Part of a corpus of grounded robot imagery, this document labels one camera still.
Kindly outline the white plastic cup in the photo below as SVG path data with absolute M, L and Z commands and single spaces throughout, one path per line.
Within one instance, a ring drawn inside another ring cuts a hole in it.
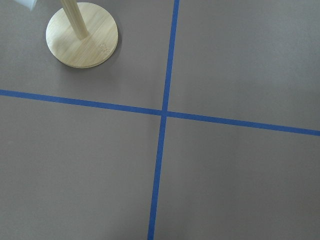
M 17 0 L 21 5 L 32 11 L 37 4 L 37 0 Z

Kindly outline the wooden cup tree stand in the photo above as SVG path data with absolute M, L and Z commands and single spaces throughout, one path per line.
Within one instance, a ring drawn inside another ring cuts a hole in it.
M 49 20 L 45 38 L 61 63 L 78 69 L 108 60 L 118 45 L 116 21 L 103 7 L 90 2 L 62 0 L 62 8 Z

